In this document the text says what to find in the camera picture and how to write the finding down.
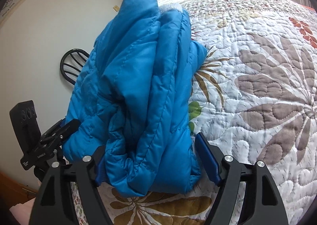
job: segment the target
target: quilted bedspread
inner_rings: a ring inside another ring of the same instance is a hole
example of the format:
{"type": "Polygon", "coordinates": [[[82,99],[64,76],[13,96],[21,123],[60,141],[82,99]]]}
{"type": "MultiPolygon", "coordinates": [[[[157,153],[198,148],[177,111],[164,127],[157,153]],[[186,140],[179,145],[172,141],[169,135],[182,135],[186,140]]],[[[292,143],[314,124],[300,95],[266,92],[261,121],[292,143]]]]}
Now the quilted bedspread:
{"type": "MultiPolygon", "coordinates": [[[[239,162],[263,160],[296,224],[317,194],[317,15],[290,0],[159,0],[180,3],[192,39],[206,45],[205,63],[192,80],[189,127],[239,162]]],[[[231,224],[237,224],[240,183],[231,224]]],[[[149,192],[122,198],[99,192],[115,225],[203,224],[218,188],[206,174],[187,195],[149,192]]],[[[80,224],[86,218],[76,184],[80,224]]]]}

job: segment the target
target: brown leaf pattern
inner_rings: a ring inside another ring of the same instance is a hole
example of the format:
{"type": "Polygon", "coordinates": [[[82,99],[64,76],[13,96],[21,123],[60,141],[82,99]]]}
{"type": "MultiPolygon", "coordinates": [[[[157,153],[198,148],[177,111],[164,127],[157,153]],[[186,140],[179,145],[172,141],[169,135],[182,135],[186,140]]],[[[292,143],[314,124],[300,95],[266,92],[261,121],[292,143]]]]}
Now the brown leaf pattern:
{"type": "Polygon", "coordinates": [[[289,39],[280,38],[279,50],[266,37],[248,35],[259,45],[259,52],[240,50],[239,58],[256,75],[242,75],[236,80],[240,91],[257,97],[270,97],[275,103],[252,107],[240,115],[253,130],[280,130],[274,134],[258,156],[267,164],[276,164],[295,145],[297,163],[303,159],[311,123],[316,124],[315,67],[309,52],[297,49],[289,39]]]}
{"type": "Polygon", "coordinates": [[[114,219],[114,225],[154,224],[162,225],[199,225],[203,220],[189,216],[205,212],[211,205],[211,198],[207,196],[179,198],[176,194],[149,192],[145,197],[123,198],[113,188],[115,201],[110,203],[114,209],[124,212],[114,219]]]}
{"type": "Polygon", "coordinates": [[[293,23],[295,27],[299,27],[299,32],[303,35],[303,38],[309,42],[311,46],[317,49],[317,40],[313,36],[313,32],[309,28],[309,25],[304,21],[297,21],[295,18],[290,17],[289,20],[293,23]]]}
{"type": "Polygon", "coordinates": [[[207,99],[207,102],[210,102],[207,85],[210,83],[215,87],[215,89],[219,95],[219,98],[220,98],[221,111],[222,111],[223,110],[223,103],[224,103],[223,92],[222,92],[222,89],[220,88],[217,80],[213,77],[213,74],[217,74],[219,76],[227,78],[220,71],[217,71],[214,69],[221,67],[223,61],[229,61],[232,58],[213,58],[212,56],[216,51],[217,50],[214,50],[213,48],[211,48],[208,51],[205,62],[200,67],[200,69],[196,72],[193,79],[195,79],[197,81],[199,88],[202,90],[203,94],[205,95],[205,97],[207,99]]]}

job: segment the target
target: blue clamp pad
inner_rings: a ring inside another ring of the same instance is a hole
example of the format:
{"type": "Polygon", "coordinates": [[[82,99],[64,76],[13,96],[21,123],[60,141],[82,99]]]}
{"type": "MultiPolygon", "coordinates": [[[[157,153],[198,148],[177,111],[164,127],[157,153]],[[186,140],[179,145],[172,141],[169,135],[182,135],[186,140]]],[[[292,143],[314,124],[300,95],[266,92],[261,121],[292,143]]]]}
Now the blue clamp pad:
{"type": "Polygon", "coordinates": [[[96,163],[96,174],[95,182],[98,186],[100,186],[102,182],[109,183],[105,167],[105,156],[101,158],[99,163],[96,163]]]}
{"type": "Polygon", "coordinates": [[[222,182],[222,179],[219,175],[219,164],[215,157],[213,156],[210,150],[210,144],[205,139],[202,133],[198,133],[195,138],[195,148],[198,153],[200,160],[208,178],[210,181],[214,182],[216,185],[219,185],[222,182]]]}

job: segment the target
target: black clamp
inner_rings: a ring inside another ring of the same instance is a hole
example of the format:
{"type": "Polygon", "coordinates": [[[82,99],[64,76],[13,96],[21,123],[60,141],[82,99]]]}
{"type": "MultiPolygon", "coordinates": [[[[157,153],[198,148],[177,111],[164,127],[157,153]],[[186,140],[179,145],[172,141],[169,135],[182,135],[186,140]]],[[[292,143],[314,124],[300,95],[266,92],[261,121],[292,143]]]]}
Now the black clamp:
{"type": "Polygon", "coordinates": [[[54,157],[54,150],[57,159],[65,161],[60,146],[78,130],[80,121],[73,119],[64,125],[65,119],[60,120],[41,135],[36,118],[33,101],[20,102],[10,111],[13,130],[23,152],[21,165],[25,170],[35,166],[34,175],[42,181],[49,169],[47,160],[54,157]]]}
{"type": "Polygon", "coordinates": [[[240,182],[246,182],[239,225],[288,225],[286,211],[270,171],[262,161],[239,163],[197,134],[195,148],[211,181],[220,187],[205,225],[228,225],[240,182]]]}
{"type": "Polygon", "coordinates": [[[92,156],[64,165],[53,162],[35,199],[29,225],[78,225],[70,182],[76,182],[81,203],[89,225],[111,225],[112,221],[102,203],[95,184],[96,164],[105,153],[105,146],[92,156]]]}

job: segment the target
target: blue puffer jacket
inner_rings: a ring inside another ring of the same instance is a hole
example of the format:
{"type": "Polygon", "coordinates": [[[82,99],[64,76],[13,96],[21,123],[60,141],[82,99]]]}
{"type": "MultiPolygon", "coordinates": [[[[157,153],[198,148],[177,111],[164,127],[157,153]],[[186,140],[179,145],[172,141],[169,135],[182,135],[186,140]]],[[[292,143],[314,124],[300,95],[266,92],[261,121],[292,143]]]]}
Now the blue puffer jacket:
{"type": "Polygon", "coordinates": [[[123,0],[95,41],[66,122],[81,125],[63,145],[70,162],[106,145],[104,181],[123,196],[186,193],[200,177],[188,128],[191,79],[207,50],[191,41],[188,13],[157,0],[123,0]]]}

